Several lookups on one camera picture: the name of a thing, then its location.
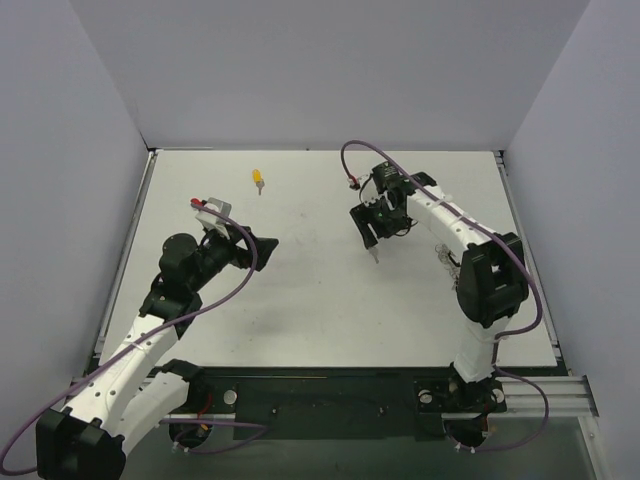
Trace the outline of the dark blue tagged key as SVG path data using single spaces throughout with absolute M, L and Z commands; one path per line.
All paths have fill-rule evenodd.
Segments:
M 378 264 L 379 263 L 378 250 L 376 248 L 371 248 L 369 249 L 369 254 L 372 256 L 375 263 Z

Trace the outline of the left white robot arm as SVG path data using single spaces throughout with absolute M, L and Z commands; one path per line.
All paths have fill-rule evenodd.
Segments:
M 192 412 L 206 397 L 200 367 L 172 361 L 148 389 L 156 362 L 197 316 L 200 290 L 226 266 L 262 270 L 279 242 L 232 225 L 210 228 L 201 240 L 174 234 L 162 246 L 159 273 L 129 332 L 61 410 L 36 424 L 37 474 L 43 479 L 117 479 L 128 454 L 175 408 Z

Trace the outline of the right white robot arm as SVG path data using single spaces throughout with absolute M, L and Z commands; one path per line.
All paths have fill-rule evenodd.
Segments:
M 500 407 L 504 396 L 494 370 L 498 336 L 529 296 L 518 267 L 524 261 L 521 239 L 476 225 L 424 172 L 405 176 L 383 162 L 367 175 L 349 176 L 348 183 L 359 195 L 350 216 L 371 255 L 380 240 L 422 226 L 438 240 L 453 270 L 464 330 L 448 377 L 421 387 L 420 405 L 444 413 Z

